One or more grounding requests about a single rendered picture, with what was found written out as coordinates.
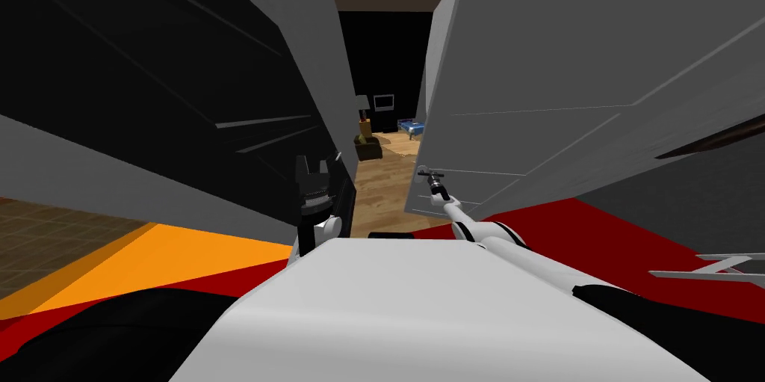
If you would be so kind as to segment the grey door leaf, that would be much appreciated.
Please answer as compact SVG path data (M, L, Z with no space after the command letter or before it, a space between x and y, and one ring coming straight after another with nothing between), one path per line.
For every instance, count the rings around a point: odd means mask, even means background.
M417 165L474 218L765 114L765 0L455 0Z

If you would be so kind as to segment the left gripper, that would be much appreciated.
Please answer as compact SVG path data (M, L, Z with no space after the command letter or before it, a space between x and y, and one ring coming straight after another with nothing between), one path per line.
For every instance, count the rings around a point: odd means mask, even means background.
M329 165L326 159L319 162L318 173L308 173L308 162L304 155L296 157L296 180L301 201L329 200Z

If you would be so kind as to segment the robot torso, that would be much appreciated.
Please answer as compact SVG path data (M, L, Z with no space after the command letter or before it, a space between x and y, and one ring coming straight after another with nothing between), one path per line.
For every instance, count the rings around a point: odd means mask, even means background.
M707 382L470 241L334 238L237 299L169 382Z

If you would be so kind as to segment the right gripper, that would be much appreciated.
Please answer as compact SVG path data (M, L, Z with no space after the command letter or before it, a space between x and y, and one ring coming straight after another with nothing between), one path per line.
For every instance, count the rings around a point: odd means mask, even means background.
M418 176L418 183L422 181L426 181L429 188L430 193L435 196L440 196L444 201L450 201L450 195L447 192L446 187L442 184L441 178L445 175L443 173L439 173L435 170L430 170L430 174L428 176Z

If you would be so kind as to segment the white frame rack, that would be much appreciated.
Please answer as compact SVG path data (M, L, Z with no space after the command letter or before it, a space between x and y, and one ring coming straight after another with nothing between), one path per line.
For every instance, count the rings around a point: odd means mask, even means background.
M699 254L699 259L710 261L693 271L648 271L653 277L686 280L714 280L748 283L765 289L765 274L749 274L735 267L748 261L765 261L765 253Z

